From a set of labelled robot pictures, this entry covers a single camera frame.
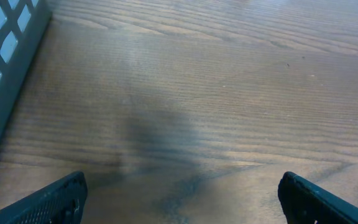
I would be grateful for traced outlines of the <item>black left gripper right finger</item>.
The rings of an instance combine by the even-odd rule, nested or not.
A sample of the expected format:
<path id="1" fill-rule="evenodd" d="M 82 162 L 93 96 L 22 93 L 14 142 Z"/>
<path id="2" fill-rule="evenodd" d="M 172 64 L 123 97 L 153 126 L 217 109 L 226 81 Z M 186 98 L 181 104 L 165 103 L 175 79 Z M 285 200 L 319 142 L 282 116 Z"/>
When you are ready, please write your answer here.
<path id="1" fill-rule="evenodd" d="M 288 223 L 358 224 L 358 208 L 293 173 L 284 173 L 278 199 Z"/>

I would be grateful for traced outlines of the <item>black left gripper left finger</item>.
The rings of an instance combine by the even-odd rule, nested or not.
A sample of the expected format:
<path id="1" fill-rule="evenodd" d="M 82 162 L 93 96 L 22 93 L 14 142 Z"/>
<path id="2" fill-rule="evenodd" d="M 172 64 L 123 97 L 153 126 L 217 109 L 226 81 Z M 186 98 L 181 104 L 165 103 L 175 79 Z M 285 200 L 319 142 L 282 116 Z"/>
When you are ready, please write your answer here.
<path id="1" fill-rule="evenodd" d="M 0 224 L 79 224 L 88 188 L 84 173 L 73 172 L 0 210 Z"/>

